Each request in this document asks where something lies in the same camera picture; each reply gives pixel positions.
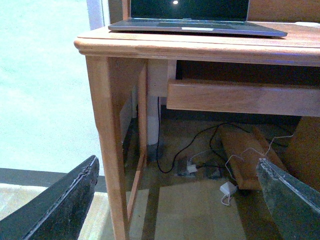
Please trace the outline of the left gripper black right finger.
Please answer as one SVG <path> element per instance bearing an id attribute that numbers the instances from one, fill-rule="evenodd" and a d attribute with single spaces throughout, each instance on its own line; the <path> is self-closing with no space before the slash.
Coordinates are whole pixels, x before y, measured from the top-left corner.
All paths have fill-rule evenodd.
<path id="1" fill-rule="evenodd" d="M 320 238 L 320 193 L 260 158 L 256 175 L 267 208 L 285 240 Z"/>

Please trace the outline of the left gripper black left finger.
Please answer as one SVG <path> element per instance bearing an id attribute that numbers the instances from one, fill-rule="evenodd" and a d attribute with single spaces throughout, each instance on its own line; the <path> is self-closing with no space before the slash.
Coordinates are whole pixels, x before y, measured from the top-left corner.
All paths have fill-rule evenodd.
<path id="1" fill-rule="evenodd" d="M 94 198 L 99 159 L 92 155 L 0 221 L 2 240 L 76 240 Z"/>

